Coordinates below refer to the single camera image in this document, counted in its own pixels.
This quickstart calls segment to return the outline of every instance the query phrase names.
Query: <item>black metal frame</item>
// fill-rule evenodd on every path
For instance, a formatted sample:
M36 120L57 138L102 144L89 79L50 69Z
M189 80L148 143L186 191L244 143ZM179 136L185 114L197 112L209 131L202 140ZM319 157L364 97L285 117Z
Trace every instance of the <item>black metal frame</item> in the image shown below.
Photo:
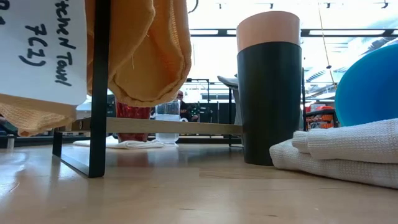
M62 133L54 133L53 155L89 178L105 174L106 95L108 91L109 30L111 0L96 0L91 102L91 144L89 165L62 154Z

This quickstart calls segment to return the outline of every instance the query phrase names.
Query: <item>shelf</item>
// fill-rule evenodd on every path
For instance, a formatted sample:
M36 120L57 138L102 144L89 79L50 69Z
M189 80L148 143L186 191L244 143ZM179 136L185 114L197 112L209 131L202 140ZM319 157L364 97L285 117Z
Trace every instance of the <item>shelf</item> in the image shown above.
M335 113L335 109L327 109L327 110L308 112L305 114L305 116L316 116L316 115L334 114L334 113Z
M78 120L58 131L90 131L90 118ZM242 126L233 124L156 121L150 119L106 118L107 133L180 133L180 134L241 134Z

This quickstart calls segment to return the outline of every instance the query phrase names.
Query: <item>person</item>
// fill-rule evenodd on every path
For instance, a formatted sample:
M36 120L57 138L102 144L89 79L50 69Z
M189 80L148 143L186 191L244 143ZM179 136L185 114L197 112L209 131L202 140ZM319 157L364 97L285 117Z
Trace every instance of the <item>person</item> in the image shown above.
M179 90L177 93L177 99L180 100L180 117L187 119L187 121L198 121L199 115L191 114L191 107L183 101L184 93Z

